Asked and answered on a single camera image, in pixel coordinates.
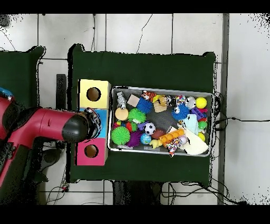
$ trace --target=yellow box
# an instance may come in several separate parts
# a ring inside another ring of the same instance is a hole
[[[108,81],[79,79],[79,108],[109,109],[111,84]]]

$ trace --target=green table mat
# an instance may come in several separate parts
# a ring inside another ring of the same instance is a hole
[[[69,50],[69,109],[76,110],[78,79],[107,80],[113,86],[213,92],[215,54],[124,54]],[[75,166],[74,144],[67,151],[70,181],[138,180],[193,181],[209,184],[210,157],[156,155],[109,151],[105,166]]]
[[[26,52],[0,51],[0,87],[11,91],[26,108],[38,104],[37,63],[44,51],[42,46]]]

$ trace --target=blue spiky ball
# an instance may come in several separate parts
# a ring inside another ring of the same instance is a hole
[[[149,100],[145,100],[142,97],[140,98],[136,108],[140,110],[141,112],[148,114],[151,112],[153,108],[153,103]]]
[[[185,106],[185,104],[176,106],[171,112],[171,115],[175,120],[183,120],[187,118],[188,114],[189,109]]]

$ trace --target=metal tray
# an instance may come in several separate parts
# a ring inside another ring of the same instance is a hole
[[[185,156],[208,156],[211,153],[211,144],[213,138],[213,125],[214,125],[214,105],[215,105],[215,97],[213,94],[206,93],[206,92],[190,92],[190,91],[179,91],[179,90],[165,90],[165,89],[148,89],[148,88],[137,88],[137,87],[122,87],[122,86],[115,86],[111,90],[111,110],[110,110],[110,117],[109,117],[109,132],[108,132],[108,148],[113,151],[121,151],[121,152],[137,152],[137,153],[153,153],[153,154],[168,154],[168,150],[160,146],[158,148],[152,149],[150,145],[143,145],[140,144],[137,147],[128,148],[127,146],[118,146],[111,140],[111,128],[113,124],[117,121],[114,116],[114,110],[117,108],[117,92],[122,91],[123,95],[126,100],[128,100],[131,94],[140,97],[142,91],[151,91],[155,92],[158,95],[171,95],[171,96],[178,96],[184,95],[186,97],[193,96],[197,97],[204,97],[207,100],[207,105],[205,108],[208,109],[207,115],[207,129],[205,133],[205,143],[209,146],[208,150],[199,155],[189,155],[185,151],[177,149],[175,151],[175,155],[185,155]],[[132,108],[131,105],[127,104],[127,109],[130,111]],[[172,108],[168,107],[166,111],[156,113],[154,108],[153,110],[147,114],[147,120],[152,121],[156,128],[160,128],[163,130],[167,130],[169,126],[173,126],[177,128],[177,121],[171,115]]]

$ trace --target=shape sorter box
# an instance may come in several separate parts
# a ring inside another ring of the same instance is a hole
[[[109,110],[94,109],[101,120],[101,131],[97,138],[91,139],[89,142],[85,140],[77,144],[76,149],[76,165],[78,166],[104,166],[108,157],[108,119]]]
[[[78,80],[79,108],[109,109],[111,84],[101,80]]]

